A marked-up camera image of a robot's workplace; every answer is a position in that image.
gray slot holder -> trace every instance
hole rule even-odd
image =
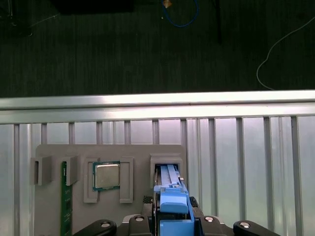
[[[183,160],[180,153],[152,153],[150,154],[150,187],[154,187],[155,166],[159,164],[176,164],[182,176],[186,176],[186,169],[183,168]]]
[[[97,203],[99,192],[93,191],[93,162],[98,162],[99,158],[88,157],[84,160],[84,181],[83,181],[83,202]]]
[[[67,163],[67,179],[65,184],[70,186],[78,181],[78,157],[67,156],[62,159],[62,162]]]
[[[120,159],[120,203],[133,202],[133,157]]]
[[[40,186],[52,180],[51,156],[31,158],[31,184]]]

white cable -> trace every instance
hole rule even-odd
[[[38,25],[39,23],[42,23],[42,22],[44,22],[44,21],[47,21],[47,20],[49,20],[49,19],[51,19],[51,18],[55,18],[55,17],[58,16],[58,15],[59,15],[59,14],[56,14],[56,15],[51,16],[51,17],[48,17],[48,18],[46,18],[46,19],[44,19],[44,20],[38,21],[38,22],[32,24],[32,25],[30,26],[30,28],[33,27],[33,26]]]
[[[265,63],[268,61],[269,56],[270,56],[270,53],[271,53],[271,51],[273,50],[273,48],[274,48],[278,43],[280,43],[282,40],[284,40],[285,38],[287,38],[288,36],[290,36],[291,34],[297,32],[297,31],[299,31],[300,29],[302,29],[302,28],[304,28],[305,26],[307,26],[307,25],[308,25],[310,22],[312,22],[314,19],[315,19],[315,17],[311,18],[307,23],[305,23],[304,25],[302,25],[300,28],[298,28],[298,29],[296,29],[296,30],[294,30],[294,31],[292,31],[292,32],[290,32],[290,33],[288,33],[286,36],[284,36],[284,37],[282,37],[281,39],[279,39],[279,40],[270,48],[270,50],[269,50],[269,52],[268,52],[268,55],[267,55],[267,57],[266,57],[266,60],[264,60],[264,61],[259,65],[259,67],[257,68],[257,71],[256,71],[256,77],[257,77],[258,82],[259,82],[261,85],[263,85],[266,89],[274,90],[273,88],[264,85],[264,84],[260,81],[259,76],[258,76],[258,73],[259,73],[259,69],[263,66],[263,64],[265,64]]]

gray floor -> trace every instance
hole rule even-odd
[[[47,0],[18,2],[29,24],[57,14]],[[187,8],[172,2],[174,21],[193,16],[192,0]],[[210,0],[199,0],[200,14],[186,28],[163,17],[159,0],[135,4],[133,13],[57,16],[28,38],[2,33],[0,96],[263,90],[255,73],[269,48],[315,16],[313,0],[222,0],[219,45]],[[261,80],[315,89],[314,29],[315,21],[278,45]]]

metal screw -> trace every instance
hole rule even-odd
[[[103,224],[101,224],[101,227],[103,227],[103,228],[107,228],[107,227],[109,227],[110,226],[110,224],[108,224],[108,223],[106,223],[106,222],[104,222]]]
[[[207,217],[205,218],[205,220],[208,221],[208,222],[213,222],[213,218],[210,217],[210,216],[207,216]]]
[[[136,221],[143,221],[143,220],[144,220],[144,218],[142,216],[136,217]]]
[[[246,222],[241,222],[240,226],[242,226],[245,229],[248,229],[250,227],[249,223],[246,223]]]

ram module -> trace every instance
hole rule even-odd
[[[66,185],[67,163],[61,164],[61,220],[60,236],[72,235],[72,186]]]

